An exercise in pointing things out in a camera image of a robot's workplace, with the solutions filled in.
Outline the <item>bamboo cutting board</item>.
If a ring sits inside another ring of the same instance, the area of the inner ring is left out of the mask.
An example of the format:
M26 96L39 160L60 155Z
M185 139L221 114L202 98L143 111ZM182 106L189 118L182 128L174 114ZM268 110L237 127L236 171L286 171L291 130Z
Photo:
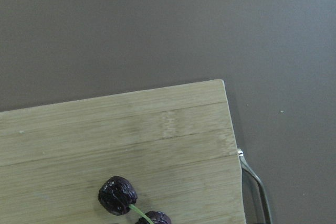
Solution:
M135 223L98 202L112 176L173 223L246 223L244 153L221 79L1 113L1 223Z

